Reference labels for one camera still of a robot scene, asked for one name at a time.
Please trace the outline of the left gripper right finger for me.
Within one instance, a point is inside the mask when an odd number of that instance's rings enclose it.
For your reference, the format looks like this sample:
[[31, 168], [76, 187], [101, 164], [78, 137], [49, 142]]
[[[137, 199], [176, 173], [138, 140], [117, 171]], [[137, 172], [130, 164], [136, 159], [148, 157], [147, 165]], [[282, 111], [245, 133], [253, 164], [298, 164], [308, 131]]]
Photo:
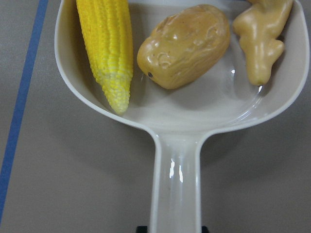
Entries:
[[201, 227], [202, 233], [209, 233], [209, 230], [206, 226]]

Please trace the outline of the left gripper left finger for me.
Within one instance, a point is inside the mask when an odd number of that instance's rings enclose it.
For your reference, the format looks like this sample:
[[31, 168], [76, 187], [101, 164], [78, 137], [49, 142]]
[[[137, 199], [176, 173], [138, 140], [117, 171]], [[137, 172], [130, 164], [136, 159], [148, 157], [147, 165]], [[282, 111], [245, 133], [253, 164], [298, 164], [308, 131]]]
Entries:
[[148, 232], [148, 226], [137, 226], [136, 227], [136, 233], [147, 233]]

